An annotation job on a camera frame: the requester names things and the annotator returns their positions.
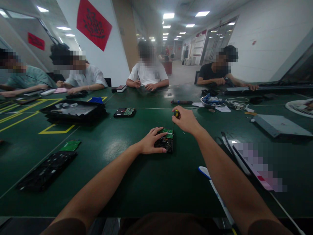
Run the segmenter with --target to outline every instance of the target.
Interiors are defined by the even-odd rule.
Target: white t-shirt
[[[128,79],[133,81],[140,80],[142,86],[145,86],[168,79],[168,76],[163,65],[158,61],[152,66],[146,66],[143,62],[139,62],[131,70]]]
[[[103,73],[94,65],[89,65],[85,71],[71,70],[68,79],[65,81],[72,86],[90,86],[93,84],[102,84],[108,87],[107,82],[104,80]]]

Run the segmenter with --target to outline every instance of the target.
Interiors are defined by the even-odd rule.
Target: chair
[[[107,82],[108,87],[112,87],[111,78],[104,78],[104,80]]]
[[[195,84],[197,84],[200,71],[196,71]]]

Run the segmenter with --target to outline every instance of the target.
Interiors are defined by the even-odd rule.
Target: pink object
[[[57,88],[57,90],[54,92],[54,94],[64,93],[67,91],[68,91],[68,89],[66,89],[66,88]]]

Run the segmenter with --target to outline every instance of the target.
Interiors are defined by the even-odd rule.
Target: white cable
[[[280,208],[283,210],[283,212],[287,215],[287,217],[291,220],[291,222],[295,225],[295,227],[298,229],[299,233],[301,235],[306,235],[304,231],[302,231],[299,226],[296,224],[296,222],[291,218],[291,216],[287,213],[287,211],[283,208],[283,206],[279,203],[279,201],[276,199],[276,197],[273,195],[273,193],[270,192],[274,200],[277,202],[277,204],[280,206]]]
[[[248,104],[246,103],[249,102],[250,100],[245,97],[236,97],[236,98],[228,98],[225,101],[229,104],[234,105],[236,110],[242,111],[246,109],[246,107],[248,106]]]

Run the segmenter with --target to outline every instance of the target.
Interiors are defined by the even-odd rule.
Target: floor
[[[182,61],[175,60],[172,65],[172,75],[169,75],[170,85],[193,84],[195,82],[196,71],[201,65],[182,65]]]

